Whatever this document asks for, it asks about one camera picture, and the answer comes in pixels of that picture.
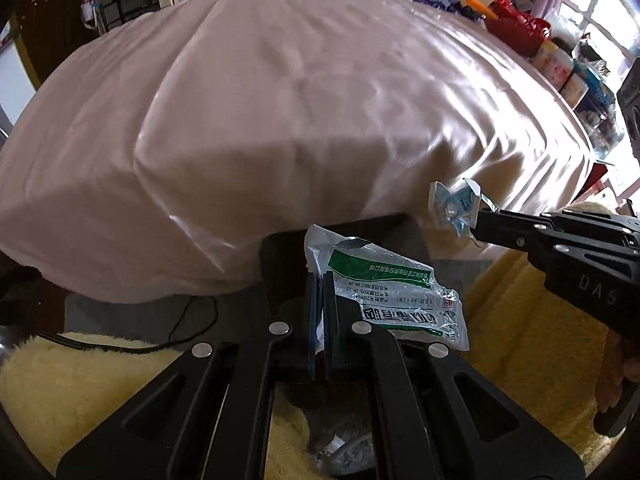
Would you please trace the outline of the right hand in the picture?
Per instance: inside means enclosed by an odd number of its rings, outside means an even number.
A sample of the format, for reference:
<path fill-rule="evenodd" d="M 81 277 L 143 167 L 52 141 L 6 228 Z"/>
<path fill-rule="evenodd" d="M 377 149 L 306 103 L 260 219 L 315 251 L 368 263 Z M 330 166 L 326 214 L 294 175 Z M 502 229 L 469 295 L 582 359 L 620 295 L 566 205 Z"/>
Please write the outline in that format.
<path fill-rule="evenodd" d="M 622 338 L 610 330 L 605 339 L 600 374 L 594 390 L 600 413 L 605 413 L 620 402 L 623 379 L 632 380 L 636 374 L 635 368 L 636 360 L 624 355 Z"/>

